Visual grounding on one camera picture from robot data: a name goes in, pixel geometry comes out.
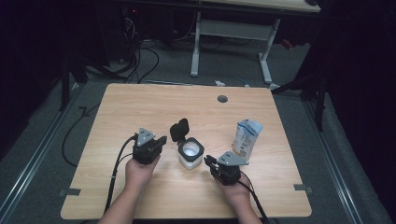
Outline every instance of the gray carpet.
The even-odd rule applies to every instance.
[[[206,44],[214,48],[216,43]],[[268,87],[263,82],[262,72],[256,54],[229,51],[226,45],[216,50],[203,49],[198,77],[190,77],[192,46],[174,45],[172,48],[158,44],[154,50],[160,57],[158,66],[148,74],[144,82],[151,80],[190,83],[196,85],[215,85],[220,80],[226,86],[244,86],[238,78],[252,87]],[[285,84],[294,79],[309,46],[284,49],[274,45],[268,63],[275,84]],[[141,63],[137,69],[139,76],[145,74],[156,63],[156,56],[147,50],[141,50]],[[9,223],[80,223],[81,220],[63,220],[60,217],[64,198],[59,196],[61,189],[67,189],[73,178],[75,168],[67,164],[62,157],[62,143],[68,129],[80,118],[81,106],[92,108],[98,104],[106,85],[114,80],[105,77],[90,76],[76,101],[55,134],[49,152],[37,170],[28,189],[9,219]],[[28,127],[21,135],[9,154],[0,162],[1,188],[0,201],[3,202],[11,191],[15,181],[26,163],[35,152],[42,136],[50,126],[60,107],[61,87],[57,85],[46,102],[37,109],[30,119]],[[297,162],[303,182],[312,189],[308,193],[313,213],[305,218],[279,218],[278,223],[349,223],[346,211],[334,187],[329,170],[324,162],[321,144],[315,126],[311,122],[305,103],[300,102],[296,91],[287,91],[275,95],[282,123],[290,147]],[[69,134],[65,151],[70,161],[77,163],[89,135],[96,110],[85,117]],[[363,223],[391,223],[382,204],[376,198],[370,181],[353,150],[348,143],[342,126],[327,97],[323,117],[324,134],[332,149],[337,164],[351,191],[354,202],[360,210]],[[167,220],[155,223],[210,223],[210,220]]]

